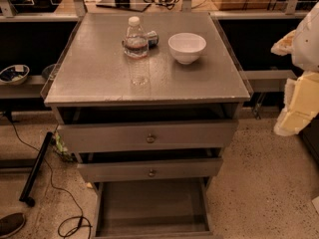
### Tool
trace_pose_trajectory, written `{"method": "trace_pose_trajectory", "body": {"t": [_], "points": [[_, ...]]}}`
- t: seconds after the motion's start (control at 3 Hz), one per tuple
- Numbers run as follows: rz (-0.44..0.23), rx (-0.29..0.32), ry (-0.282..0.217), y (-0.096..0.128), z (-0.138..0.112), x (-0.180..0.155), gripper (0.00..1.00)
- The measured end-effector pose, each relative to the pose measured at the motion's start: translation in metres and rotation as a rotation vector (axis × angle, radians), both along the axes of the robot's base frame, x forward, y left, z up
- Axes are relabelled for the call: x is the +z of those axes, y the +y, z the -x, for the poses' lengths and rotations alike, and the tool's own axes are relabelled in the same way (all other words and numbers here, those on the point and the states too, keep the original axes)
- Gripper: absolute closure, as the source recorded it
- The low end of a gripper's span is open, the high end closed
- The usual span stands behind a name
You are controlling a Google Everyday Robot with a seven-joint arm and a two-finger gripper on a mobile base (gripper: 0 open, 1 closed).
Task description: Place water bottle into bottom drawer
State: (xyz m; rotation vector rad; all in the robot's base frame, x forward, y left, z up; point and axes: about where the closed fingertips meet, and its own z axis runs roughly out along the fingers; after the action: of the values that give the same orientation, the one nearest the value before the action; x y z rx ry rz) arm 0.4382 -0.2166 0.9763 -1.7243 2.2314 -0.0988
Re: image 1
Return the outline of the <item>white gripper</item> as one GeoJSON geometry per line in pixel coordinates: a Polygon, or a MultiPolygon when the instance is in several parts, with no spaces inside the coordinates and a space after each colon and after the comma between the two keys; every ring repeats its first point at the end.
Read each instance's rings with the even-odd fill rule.
{"type": "Polygon", "coordinates": [[[270,51],[278,56],[290,54],[292,64],[305,72],[288,79],[282,109],[274,132],[281,136],[298,134],[319,114],[319,2],[295,30],[277,41],[270,51]]]}

